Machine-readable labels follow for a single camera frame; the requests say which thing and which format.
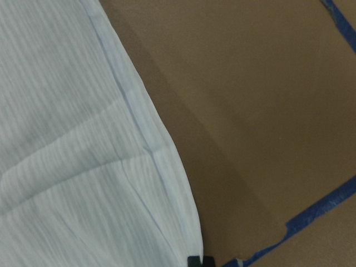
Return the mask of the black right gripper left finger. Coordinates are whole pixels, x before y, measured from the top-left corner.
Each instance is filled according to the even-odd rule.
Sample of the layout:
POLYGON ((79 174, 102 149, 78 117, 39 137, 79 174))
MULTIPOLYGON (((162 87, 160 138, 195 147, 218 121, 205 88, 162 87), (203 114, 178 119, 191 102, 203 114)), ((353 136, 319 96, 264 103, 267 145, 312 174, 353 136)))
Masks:
POLYGON ((199 256, 189 256, 187 258, 188 267, 201 267, 201 260, 199 256))

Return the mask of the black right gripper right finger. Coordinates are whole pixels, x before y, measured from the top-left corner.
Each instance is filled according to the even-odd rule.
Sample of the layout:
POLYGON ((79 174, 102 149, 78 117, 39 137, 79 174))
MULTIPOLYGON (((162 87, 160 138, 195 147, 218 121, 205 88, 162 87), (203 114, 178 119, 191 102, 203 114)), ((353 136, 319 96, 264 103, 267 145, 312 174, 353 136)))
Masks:
POLYGON ((213 256, 204 256, 202 260, 202 267, 215 267, 215 259, 213 256))

